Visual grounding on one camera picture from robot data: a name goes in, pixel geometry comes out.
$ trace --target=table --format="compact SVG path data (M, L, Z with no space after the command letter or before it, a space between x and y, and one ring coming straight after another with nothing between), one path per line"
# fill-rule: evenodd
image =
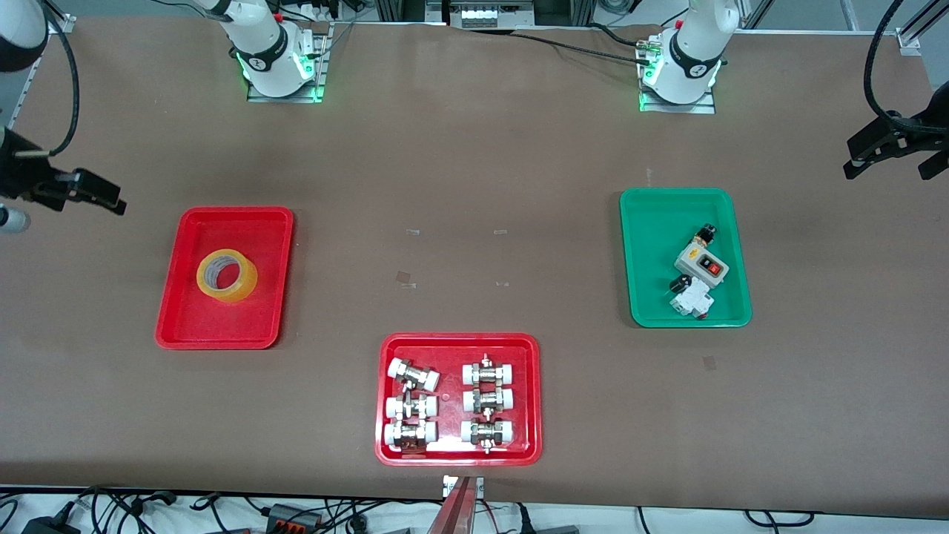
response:
M0 239L4 482L431 498L451 470L498 501L949 513L949 185L919 180L923 156L844 180L867 37L737 35L711 117L640 113L628 65L447 28L355 28L311 106L245 104L205 21L86 18L71 42L83 115L56 163L129 209L33 208ZM927 102L891 39L876 72L884 105ZM67 80L50 46L23 135L61 139ZM646 186L731 194L747 327L631 321L617 202ZM208 204L296 213L272 350L153 340L178 217ZM536 336L540 461L382 466L397 331Z

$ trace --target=red tray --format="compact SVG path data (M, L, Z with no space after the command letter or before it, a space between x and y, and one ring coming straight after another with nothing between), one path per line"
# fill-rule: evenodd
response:
M487 353L496 364L511 364L514 408L498 417L512 421L514 440L506 450L490 454L461 441L461 421L474 415L465 413L461 393L471 386L461 382L461 366L481 361ZM382 427L390 422L385 416L385 399L401 393L402 385L389 378L393 358L410 360L415 367L431 367L441 373L435 394L438 415L438 441L422 453L403 454L382 439ZM387 466L528 466L540 458L540 347L527 334L392 334L382 343L379 358L379 391L376 406L376 457Z
M181 216L155 340L179 351L266 349L277 340L293 213L284 207L197 207ZM257 267L257 286L226 304L201 293L198 264L233 248Z

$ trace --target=metal valve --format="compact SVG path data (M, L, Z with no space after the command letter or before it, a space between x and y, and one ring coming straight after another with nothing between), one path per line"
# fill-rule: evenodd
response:
M514 441L514 427L511 421L494 421L493 423L478 423L477 419L462 421L461 441L480 445L487 454L492 448Z
M390 377L399 380L409 390L414 390L421 386L426 391L435 391L438 385L439 374L429 368L419 369L412 367L410 362L401 358L393 358L389 364L388 374Z
M396 419L408 419L417 416L419 419L438 415L438 398L434 395L422 393L419 398L412 398L408 391L385 399L385 416Z
M386 445L398 448L420 448L425 444L438 441L435 421L419 422L417 425L409 425L401 421L386 423L383 434Z
M461 394L465 411L481 413L487 419L499 411L510 410L514 407L514 391L510 388L499 388L494 391L463 391Z
M512 379L511 364L496 367L486 353L480 364L461 366L461 381L466 386L477 386L481 382L494 382L500 389L501 386L510 385Z

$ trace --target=green tray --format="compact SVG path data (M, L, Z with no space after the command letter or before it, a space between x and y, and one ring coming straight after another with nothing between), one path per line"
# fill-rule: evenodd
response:
M732 199L721 189L629 189L620 196L629 307L646 328L741 327L752 320L745 262ZM680 275L676 257L689 239L711 222L717 229L709 247L731 270L710 295L715 304L698 320L672 309L669 282Z

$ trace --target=yellow tape roll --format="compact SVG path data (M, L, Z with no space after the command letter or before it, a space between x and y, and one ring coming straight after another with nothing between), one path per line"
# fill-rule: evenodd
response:
M217 287L217 277L229 265L237 265L240 273L228 287ZM210 253L197 267L197 287L201 293L221 302L240 302L257 287L257 268L243 254L234 249L221 249Z

